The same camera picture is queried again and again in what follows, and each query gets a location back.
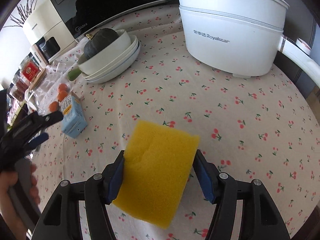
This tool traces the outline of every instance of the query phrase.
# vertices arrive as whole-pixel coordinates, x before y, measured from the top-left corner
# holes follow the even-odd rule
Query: royalstar logo
[[[198,32],[198,31],[196,31],[196,30],[194,30],[193,33],[194,33],[194,34],[201,35],[201,36],[203,36],[203,37],[207,37],[207,38],[212,39],[212,40],[214,40],[214,41],[221,41],[221,42],[224,42],[224,43],[230,42],[230,41],[221,39],[221,38],[219,38],[219,37],[213,37],[213,36],[211,36],[211,35],[209,35],[209,34],[205,34],[205,33],[202,33],[202,32]]]
[[[81,29],[84,28],[84,27],[86,27],[87,25],[88,25],[88,24],[85,23],[85,24],[82,24],[81,26],[76,27],[76,32],[81,31]]]

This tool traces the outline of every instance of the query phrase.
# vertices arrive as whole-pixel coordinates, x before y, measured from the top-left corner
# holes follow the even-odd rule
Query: green handle
[[[68,79],[74,81],[82,73],[80,68],[74,68],[68,72]]]

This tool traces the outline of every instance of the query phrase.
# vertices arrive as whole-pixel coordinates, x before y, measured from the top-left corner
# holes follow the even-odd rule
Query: tablecloth
[[[259,178],[292,237],[320,199],[320,134],[289,78],[275,65],[264,76],[240,79],[202,64],[186,49],[178,5],[143,9],[105,27],[136,35],[140,54],[109,82],[74,81],[88,126],[76,139],[64,135],[59,123],[48,129],[50,139],[33,157],[41,209],[61,180],[73,183],[102,172],[125,149],[137,120],[148,120],[199,135],[199,149],[219,171],[248,182]],[[59,60],[75,67],[85,42]],[[83,235],[89,239],[84,208],[80,203]],[[204,239],[214,208],[193,170],[167,230],[107,206],[118,240]],[[233,239],[240,217],[238,201]]]

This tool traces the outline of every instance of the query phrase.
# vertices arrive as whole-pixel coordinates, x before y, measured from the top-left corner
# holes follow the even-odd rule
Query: pumpkin stem
[[[89,41],[91,41],[94,36],[92,34],[86,34],[86,37],[88,38]]]

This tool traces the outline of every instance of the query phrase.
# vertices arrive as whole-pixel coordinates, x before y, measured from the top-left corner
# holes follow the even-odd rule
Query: orange
[[[68,95],[67,91],[60,91],[60,93],[57,96],[57,99],[59,102],[62,102],[62,100]]]
[[[58,93],[60,93],[61,91],[68,91],[68,86],[65,83],[59,85]]]
[[[57,101],[54,101],[49,105],[49,111],[51,113],[57,111],[58,109],[59,109],[59,103]]]

